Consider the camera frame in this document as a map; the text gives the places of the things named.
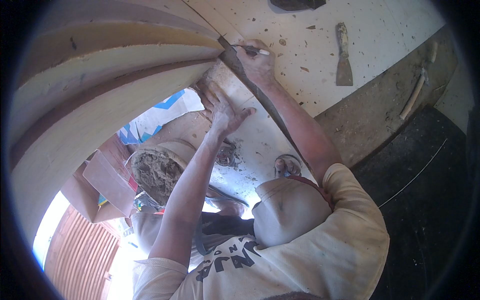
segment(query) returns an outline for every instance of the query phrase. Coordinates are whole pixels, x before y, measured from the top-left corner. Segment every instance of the forearm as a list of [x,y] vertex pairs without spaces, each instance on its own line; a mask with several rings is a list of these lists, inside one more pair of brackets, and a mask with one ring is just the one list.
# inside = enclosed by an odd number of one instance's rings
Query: forearm
[[224,138],[214,130],[205,136],[168,199],[149,258],[168,258],[189,265],[193,234],[202,212],[215,157]]
[[340,153],[332,140],[278,81],[259,83],[258,87],[272,101],[301,155],[321,185],[327,169],[334,163],[342,163]]

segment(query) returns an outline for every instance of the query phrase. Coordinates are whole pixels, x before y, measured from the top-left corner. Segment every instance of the black mat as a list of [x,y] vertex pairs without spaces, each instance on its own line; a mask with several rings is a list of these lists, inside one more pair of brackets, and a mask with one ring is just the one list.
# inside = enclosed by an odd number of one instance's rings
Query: black mat
[[379,153],[352,171],[380,209],[390,234],[387,263],[372,299],[421,299],[442,274],[464,230],[471,191],[465,135],[425,107]]

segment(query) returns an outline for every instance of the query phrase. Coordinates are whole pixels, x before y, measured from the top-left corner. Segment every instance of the beige t-shirt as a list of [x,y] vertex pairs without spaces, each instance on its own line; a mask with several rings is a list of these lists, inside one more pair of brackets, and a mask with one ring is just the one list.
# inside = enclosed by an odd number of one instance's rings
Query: beige t-shirt
[[325,299],[368,299],[390,241],[382,214],[342,164],[327,170],[323,187],[335,210],[306,234],[263,250],[252,239],[231,238],[190,273],[165,258],[138,261],[133,298],[254,300],[300,291]]

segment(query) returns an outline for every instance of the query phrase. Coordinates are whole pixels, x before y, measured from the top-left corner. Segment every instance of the putty knife handle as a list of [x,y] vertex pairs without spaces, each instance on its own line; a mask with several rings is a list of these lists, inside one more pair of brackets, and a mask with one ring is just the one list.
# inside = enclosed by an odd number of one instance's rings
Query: putty knife handle
[[348,36],[345,23],[341,22],[335,26],[336,39],[338,41],[338,47],[340,48],[340,57],[348,58]]

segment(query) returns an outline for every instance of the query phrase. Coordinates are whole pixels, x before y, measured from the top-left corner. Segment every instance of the red fabric trim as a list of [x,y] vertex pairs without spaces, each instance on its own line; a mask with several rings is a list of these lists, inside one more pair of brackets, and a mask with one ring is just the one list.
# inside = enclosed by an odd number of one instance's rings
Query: red fabric trim
[[327,194],[325,193],[325,190],[318,187],[318,185],[316,185],[315,183],[313,183],[311,180],[305,178],[305,177],[302,177],[302,176],[296,176],[296,175],[290,175],[287,177],[288,179],[293,179],[293,180],[297,180],[297,181],[300,181],[300,182],[303,182],[303,183],[306,183],[312,187],[314,187],[322,196],[323,198],[325,199],[325,201],[327,201],[328,203],[328,206],[330,207],[330,209],[332,209],[332,212],[335,208],[335,205],[333,204],[332,202],[332,196],[330,194]]

